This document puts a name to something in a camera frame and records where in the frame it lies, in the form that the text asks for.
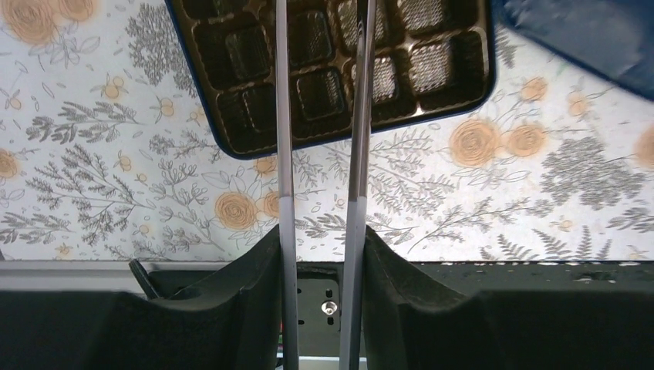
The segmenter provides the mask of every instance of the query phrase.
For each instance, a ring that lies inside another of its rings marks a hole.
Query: printed flower
[[[55,23],[52,9],[39,0],[0,0],[2,17],[14,34],[33,45],[47,44],[52,39]]]
[[[522,86],[520,96],[528,102],[543,100],[545,93],[548,91],[548,83],[542,77],[530,79]]]
[[[169,98],[159,99],[159,97],[157,97],[157,100],[159,101],[159,105],[150,107],[150,109],[157,111],[157,119],[155,119],[155,123],[161,121],[161,117],[163,116],[172,117],[173,114],[175,114],[175,108],[173,108],[172,100]]]
[[[18,162],[14,155],[4,149],[0,149],[0,178],[11,179],[18,172]]]
[[[91,0],[59,0],[59,11],[71,21],[83,22],[93,14]]]
[[[257,221],[255,202],[243,193],[224,193],[216,200],[215,213],[218,220],[233,230],[247,230]]]
[[[646,253],[649,253],[649,251],[641,251],[638,249],[636,246],[633,245],[628,245],[629,249],[632,250],[632,253],[629,254],[627,257],[629,260],[647,260],[647,255]]]
[[[57,248],[55,248],[55,251],[57,251],[57,255],[55,256],[55,260],[68,260],[68,259],[70,259],[72,257],[72,255],[70,254],[71,250],[72,250],[72,248],[70,246],[66,245],[66,243],[58,246]]]
[[[495,125],[485,119],[469,119],[450,136],[454,162],[466,167],[480,167],[491,160],[500,146]]]
[[[118,160],[113,164],[114,168],[118,166],[120,166],[120,169],[123,170],[123,172],[129,172],[132,170],[132,160],[128,156],[124,156],[122,150],[118,151]]]
[[[58,246],[57,248],[55,248],[55,251],[58,251],[59,254],[66,255],[66,254],[70,253],[71,249],[72,249],[71,247],[69,247],[68,245],[66,245],[66,243],[64,243],[64,244]]]
[[[515,156],[532,156],[545,145],[547,134],[538,124],[528,124],[513,129],[504,144],[507,151]]]
[[[635,157],[643,166],[654,168],[654,126],[640,136],[635,145]]]
[[[570,220],[564,220],[564,217],[561,215],[559,221],[552,221],[550,227],[556,226],[559,230],[564,231],[565,233],[570,232],[573,222]]]
[[[168,99],[168,98],[163,98],[160,101],[161,107],[159,108],[159,111],[161,111],[161,114],[163,114],[166,117],[170,117],[173,114],[175,114],[175,109],[173,109],[173,101]]]
[[[255,161],[255,170],[263,177],[272,175],[277,170],[277,157],[267,156]]]
[[[109,99],[116,99],[120,96],[120,93],[129,93],[123,86],[125,81],[120,77],[110,78],[109,73],[106,74],[106,82],[104,85],[95,85],[91,90],[91,93],[94,91],[100,91],[100,96],[106,96]]]
[[[22,108],[22,103],[19,100],[20,89],[14,91],[13,94],[9,95],[5,90],[0,91],[7,99],[5,99],[5,109],[9,107],[20,110]]]
[[[573,91],[568,94],[568,113],[570,116],[579,117],[588,112],[588,98],[579,91]]]
[[[267,193],[265,197],[257,200],[257,208],[266,216],[261,217],[258,215],[258,218],[279,218],[279,195],[276,191],[271,191]]]
[[[200,104],[196,103],[196,109],[189,113],[188,119],[186,122],[195,122],[198,126],[200,126],[200,121],[206,123],[207,122],[207,116],[204,114],[204,109]]]

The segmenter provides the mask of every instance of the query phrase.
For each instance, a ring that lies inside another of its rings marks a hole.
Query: screw
[[[339,306],[334,301],[325,301],[321,306],[322,312],[325,312],[325,315],[331,316],[339,309]]]

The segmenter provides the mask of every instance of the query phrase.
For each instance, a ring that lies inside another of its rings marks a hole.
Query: tray compartment
[[[221,149],[274,153],[275,2],[166,1]],[[490,0],[377,1],[373,132],[462,113],[490,94],[490,10]],[[355,0],[289,0],[288,22],[294,147],[348,138]]]

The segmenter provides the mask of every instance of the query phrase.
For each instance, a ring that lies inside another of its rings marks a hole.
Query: metal rod
[[[340,370],[359,368],[363,245],[366,241],[370,114],[373,104],[373,69],[376,0],[356,0],[357,47],[352,118],[352,157],[343,271]]]
[[[287,0],[275,5],[275,87],[277,89],[277,171],[279,185],[279,238],[284,268],[282,301],[284,369],[298,370],[298,268],[295,254],[295,205],[293,202],[293,162],[291,107],[288,85]]]

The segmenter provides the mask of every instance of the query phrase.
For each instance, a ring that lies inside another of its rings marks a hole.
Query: white patterned background
[[[7,259],[232,260],[274,158],[215,145],[163,0],[0,0]],[[464,116],[378,133],[369,224],[411,261],[651,259],[654,105],[498,29]],[[299,150],[298,259],[341,261],[347,142]]]

